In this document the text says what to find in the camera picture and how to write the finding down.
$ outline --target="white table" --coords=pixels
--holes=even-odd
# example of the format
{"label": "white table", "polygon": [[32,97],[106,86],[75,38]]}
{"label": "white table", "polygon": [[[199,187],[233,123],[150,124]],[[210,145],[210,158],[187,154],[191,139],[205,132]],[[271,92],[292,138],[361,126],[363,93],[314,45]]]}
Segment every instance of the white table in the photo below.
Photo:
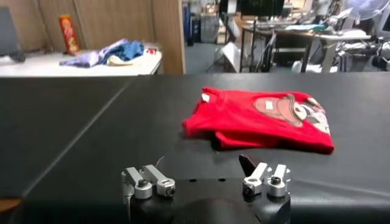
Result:
{"label": "white table", "polygon": [[28,57],[24,63],[15,63],[8,57],[0,58],[0,77],[98,77],[132,76],[155,74],[160,67],[162,54],[142,55],[138,65],[107,66],[97,65],[92,68],[60,66],[59,62],[73,58],[62,53],[41,54]]}

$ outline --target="cartoon print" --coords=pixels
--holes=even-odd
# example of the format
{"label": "cartoon print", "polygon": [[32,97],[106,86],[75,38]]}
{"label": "cartoon print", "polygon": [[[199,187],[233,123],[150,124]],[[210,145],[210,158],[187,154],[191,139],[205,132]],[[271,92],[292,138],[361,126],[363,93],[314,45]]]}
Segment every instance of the cartoon print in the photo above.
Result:
{"label": "cartoon print", "polygon": [[284,120],[295,127],[302,127],[302,121],[308,121],[318,130],[330,134],[325,110],[314,98],[298,103],[292,94],[281,99],[263,97],[255,101],[254,107],[262,114]]}

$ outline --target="black surface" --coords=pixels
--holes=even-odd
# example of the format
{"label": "black surface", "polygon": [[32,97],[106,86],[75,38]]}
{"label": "black surface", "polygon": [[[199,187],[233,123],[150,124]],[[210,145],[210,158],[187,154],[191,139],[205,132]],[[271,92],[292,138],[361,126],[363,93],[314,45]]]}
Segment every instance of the black surface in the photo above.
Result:
{"label": "black surface", "polygon": [[[336,150],[332,155],[283,149],[218,152],[208,140],[184,139],[181,122],[204,86],[311,94],[327,111]],[[124,223],[123,168],[155,164],[165,156],[160,167],[172,178],[241,178],[238,155],[245,153],[291,168],[292,222],[387,223],[389,86],[388,73],[138,77],[29,194],[15,222],[32,222],[27,214],[39,203],[50,203],[54,210],[69,208],[63,213],[68,217]]]}
{"label": "black surface", "polygon": [[0,79],[0,198],[23,192],[129,78]]}

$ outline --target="silver bracket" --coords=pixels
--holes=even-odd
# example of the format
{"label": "silver bracket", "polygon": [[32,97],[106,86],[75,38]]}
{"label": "silver bracket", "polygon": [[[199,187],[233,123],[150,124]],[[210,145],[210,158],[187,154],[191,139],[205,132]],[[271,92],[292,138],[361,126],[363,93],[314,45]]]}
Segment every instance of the silver bracket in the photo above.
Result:
{"label": "silver bracket", "polygon": [[134,167],[126,168],[122,172],[122,191],[124,197],[134,195],[137,199],[148,199],[153,194],[152,184]]}
{"label": "silver bracket", "polygon": [[164,176],[156,167],[153,165],[146,165],[140,171],[145,179],[156,185],[156,191],[158,195],[164,197],[173,197],[175,194],[175,181],[173,179]]}
{"label": "silver bracket", "polygon": [[262,182],[267,179],[272,169],[266,163],[259,163],[254,172],[249,177],[244,178],[243,194],[254,196],[261,193]]}
{"label": "silver bracket", "polygon": [[291,181],[291,172],[286,165],[279,164],[275,173],[267,180],[267,193],[273,197],[284,197],[287,191],[287,184]]}

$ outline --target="shirt tag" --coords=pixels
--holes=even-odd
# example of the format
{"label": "shirt tag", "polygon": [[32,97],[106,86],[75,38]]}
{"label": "shirt tag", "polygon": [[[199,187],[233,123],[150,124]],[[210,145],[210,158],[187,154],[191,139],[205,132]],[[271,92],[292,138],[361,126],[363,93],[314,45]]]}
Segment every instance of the shirt tag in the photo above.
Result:
{"label": "shirt tag", "polygon": [[266,101],[266,110],[273,110],[274,109],[274,104],[272,101]]}
{"label": "shirt tag", "polygon": [[210,101],[210,96],[207,95],[207,94],[202,93],[202,100],[204,102],[209,102]]}

